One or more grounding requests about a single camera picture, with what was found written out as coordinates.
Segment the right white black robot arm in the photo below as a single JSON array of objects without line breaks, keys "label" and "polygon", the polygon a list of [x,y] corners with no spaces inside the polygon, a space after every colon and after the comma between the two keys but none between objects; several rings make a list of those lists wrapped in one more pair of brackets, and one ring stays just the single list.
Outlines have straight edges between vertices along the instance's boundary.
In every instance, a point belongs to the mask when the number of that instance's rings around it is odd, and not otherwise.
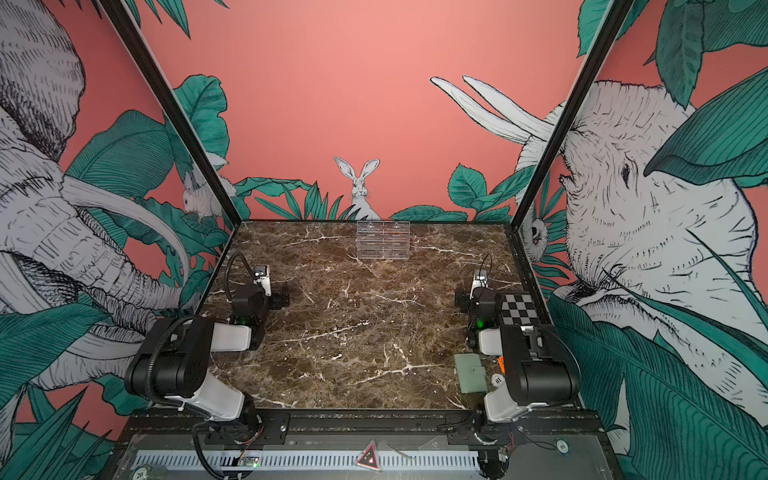
[{"label": "right white black robot arm", "polygon": [[532,295],[475,285],[458,287],[454,301],[468,317],[467,347],[501,362],[501,383],[483,399],[487,421],[511,423],[526,411],[576,399],[580,367]]}]

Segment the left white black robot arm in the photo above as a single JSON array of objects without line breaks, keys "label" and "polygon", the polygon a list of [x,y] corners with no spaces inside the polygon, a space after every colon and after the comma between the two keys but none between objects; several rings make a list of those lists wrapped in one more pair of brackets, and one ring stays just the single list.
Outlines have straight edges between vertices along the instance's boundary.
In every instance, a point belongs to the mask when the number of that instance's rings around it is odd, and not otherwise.
[{"label": "left white black robot arm", "polygon": [[220,431],[230,430],[237,442],[259,436],[263,420],[253,400],[219,380],[209,370],[210,357],[257,350],[269,313],[289,304],[285,284],[270,292],[251,284],[235,291],[228,322],[199,315],[157,320],[126,371],[127,392],[197,414]]}]

